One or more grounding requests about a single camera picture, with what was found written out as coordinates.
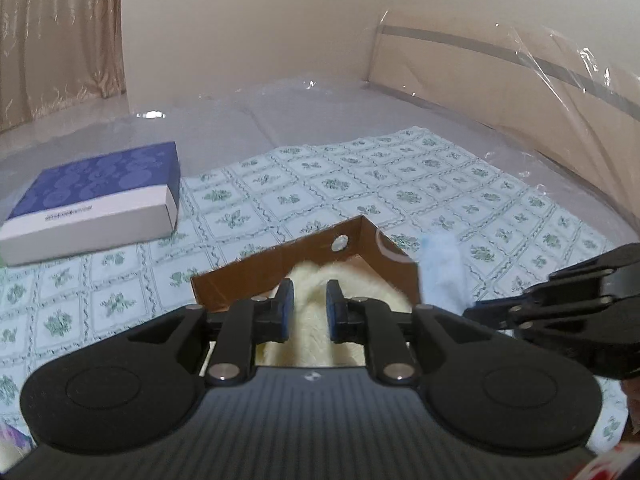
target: box lid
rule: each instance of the box lid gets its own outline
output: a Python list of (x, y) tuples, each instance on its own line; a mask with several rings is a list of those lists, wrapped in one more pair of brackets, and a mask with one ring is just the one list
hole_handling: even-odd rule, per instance
[(41, 172), (8, 219), (159, 184), (177, 206), (179, 181), (174, 142), (95, 156)]
[[(347, 244), (334, 251), (332, 245), (341, 235), (348, 238)], [(196, 300), (207, 310), (225, 310), (236, 300), (272, 290), (297, 263), (324, 265), (357, 255), (373, 272), (404, 293), (409, 302), (420, 303), (418, 265), (365, 216), (193, 276), (191, 285)]]

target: white box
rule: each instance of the white box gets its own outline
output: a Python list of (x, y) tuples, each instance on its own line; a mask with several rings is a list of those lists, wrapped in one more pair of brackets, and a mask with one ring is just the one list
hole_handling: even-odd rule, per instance
[(174, 142), (43, 171), (0, 228), (9, 266), (166, 237), (178, 216)]

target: transparent plastic film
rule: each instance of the transparent plastic film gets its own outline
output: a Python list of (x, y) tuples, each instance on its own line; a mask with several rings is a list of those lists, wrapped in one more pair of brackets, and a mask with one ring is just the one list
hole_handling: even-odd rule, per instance
[(507, 134), (640, 230), (640, 80), (588, 47), (544, 27), (392, 9), (369, 80)]

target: curtain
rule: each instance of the curtain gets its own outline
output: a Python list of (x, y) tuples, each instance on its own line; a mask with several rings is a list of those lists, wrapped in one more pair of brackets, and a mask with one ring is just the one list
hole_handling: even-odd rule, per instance
[(125, 91), (120, 0), (0, 0), (0, 132)]

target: mattress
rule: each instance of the mattress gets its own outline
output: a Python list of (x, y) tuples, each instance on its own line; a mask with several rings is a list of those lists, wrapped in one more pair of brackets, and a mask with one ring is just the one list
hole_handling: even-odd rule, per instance
[[(493, 130), (370, 89), (281, 82), (152, 116), (0, 162), (5, 215), (41, 169), (74, 158), (176, 140), (187, 175), (171, 237), (0, 270), (0, 416), (23, 431), (19, 391), (37, 367), (193, 301), (193, 274), (354, 215), (408, 254), (424, 234), (455, 234), (476, 299), (636, 240), (596, 196)], [(600, 383), (596, 450), (626, 421), (619, 385)]]

